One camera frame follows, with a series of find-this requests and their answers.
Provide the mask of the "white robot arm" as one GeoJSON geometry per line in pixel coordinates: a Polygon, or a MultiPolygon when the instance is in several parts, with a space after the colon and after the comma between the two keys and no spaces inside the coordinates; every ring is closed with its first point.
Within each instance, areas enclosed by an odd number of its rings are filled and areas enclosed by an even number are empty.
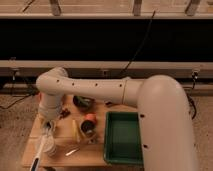
{"type": "Polygon", "coordinates": [[[135,107],[139,117],[145,171],[199,171],[186,92],[168,75],[147,79],[72,79],[55,67],[36,79],[42,93],[38,113],[47,121],[62,110],[62,97],[73,94],[135,107]]]}

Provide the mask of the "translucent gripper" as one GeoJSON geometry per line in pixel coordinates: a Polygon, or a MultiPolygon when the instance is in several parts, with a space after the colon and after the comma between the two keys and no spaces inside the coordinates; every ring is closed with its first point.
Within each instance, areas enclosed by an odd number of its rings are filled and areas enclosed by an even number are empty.
{"type": "Polygon", "coordinates": [[[49,120],[44,116],[40,117],[40,127],[43,134],[53,135],[56,130],[56,125],[56,120],[49,120]]]}

